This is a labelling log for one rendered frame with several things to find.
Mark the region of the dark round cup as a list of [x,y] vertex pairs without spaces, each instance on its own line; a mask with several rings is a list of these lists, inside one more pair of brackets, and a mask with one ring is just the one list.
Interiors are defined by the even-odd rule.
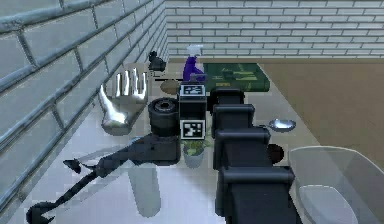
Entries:
[[284,158],[284,149],[277,144],[269,144],[267,147],[269,159],[273,164],[280,162]]

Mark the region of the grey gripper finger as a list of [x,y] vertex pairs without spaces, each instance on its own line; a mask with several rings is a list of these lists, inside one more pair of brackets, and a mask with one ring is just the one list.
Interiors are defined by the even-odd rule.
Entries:
[[78,194],[95,179],[101,178],[104,180],[113,172],[117,170],[121,171],[123,168],[131,168],[133,165],[134,163],[131,160],[117,158],[114,155],[101,158],[96,165],[87,166],[91,172],[81,178],[54,202],[42,201],[31,206],[26,213],[27,223],[49,224],[53,220],[53,217],[46,218],[43,216],[44,213],[54,210],[70,201],[76,194]]
[[77,174],[81,173],[82,167],[97,174],[122,174],[134,167],[134,163],[127,157],[132,145],[129,143],[125,147],[116,145],[102,148],[78,158],[64,160],[63,163]]

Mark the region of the small black statue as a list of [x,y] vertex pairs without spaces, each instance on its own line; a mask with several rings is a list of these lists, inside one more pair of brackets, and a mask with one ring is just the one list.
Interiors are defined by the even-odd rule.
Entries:
[[148,68],[150,70],[163,72],[166,68],[166,62],[157,56],[156,51],[149,53],[149,62]]

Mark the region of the brown round plate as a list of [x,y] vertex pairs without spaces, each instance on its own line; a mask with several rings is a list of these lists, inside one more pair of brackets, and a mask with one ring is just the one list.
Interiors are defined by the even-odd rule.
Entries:
[[179,90],[179,83],[175,80],[166,80],[160,85],[160,89],[169,95],[176,95]]

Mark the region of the purple spray bottle white top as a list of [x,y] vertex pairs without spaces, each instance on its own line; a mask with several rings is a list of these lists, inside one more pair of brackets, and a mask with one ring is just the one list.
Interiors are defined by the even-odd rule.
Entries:
[[196,80],[205,81],[204,72],[196,67],[197,57],[201,55],[202,45],[193,44],[187,47],[188,57],[184,64],[183,80],[189,81],[192,74],[197,74]]

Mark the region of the white plastic chair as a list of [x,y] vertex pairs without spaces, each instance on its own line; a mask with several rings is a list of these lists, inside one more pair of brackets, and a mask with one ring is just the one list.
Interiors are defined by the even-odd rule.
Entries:
[[384,224],[384,171],[361,153],[306,146],[288,154],[304,224]]

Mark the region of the silver bowl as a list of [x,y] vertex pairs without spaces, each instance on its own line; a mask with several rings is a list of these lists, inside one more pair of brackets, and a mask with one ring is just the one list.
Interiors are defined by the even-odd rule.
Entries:
[[296,122],[289,119],[274,119],[268,123],[270,129],[275,132],[285,133],[296,128]]

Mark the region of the green houseplant in white pot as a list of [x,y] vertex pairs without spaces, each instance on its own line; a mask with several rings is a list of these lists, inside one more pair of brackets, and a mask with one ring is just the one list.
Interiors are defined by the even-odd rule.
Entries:
[[181,142],[181,145],[185,164],[191,169],[201,165],[205,149],[212,146],[208,140],[185,140]]

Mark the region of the green flat book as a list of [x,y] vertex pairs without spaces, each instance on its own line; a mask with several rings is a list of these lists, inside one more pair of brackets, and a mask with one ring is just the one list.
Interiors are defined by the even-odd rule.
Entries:
[[268,92],[270,81],[257,63],[205,63],[205,87],[234,87],[244,92]]

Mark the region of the silver hand sculpture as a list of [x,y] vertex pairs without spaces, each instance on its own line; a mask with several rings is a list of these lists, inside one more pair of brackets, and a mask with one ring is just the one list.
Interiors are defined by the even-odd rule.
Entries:
[[147,73],[133,67],[115,74],[112,94],[108,95],[105,85],[102,84],[98,101],[103,112],[103,130],[112,136],[128,135],[147,106]]

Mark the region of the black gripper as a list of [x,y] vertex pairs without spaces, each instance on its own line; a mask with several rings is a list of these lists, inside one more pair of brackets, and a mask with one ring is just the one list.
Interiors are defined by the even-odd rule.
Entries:
[[133,159],[134,164],[176,164],[180,160],[178,101],[167,97],[153,100],[148,105],[148,114],[151,133],[134,142],[134,146],[141,150]]

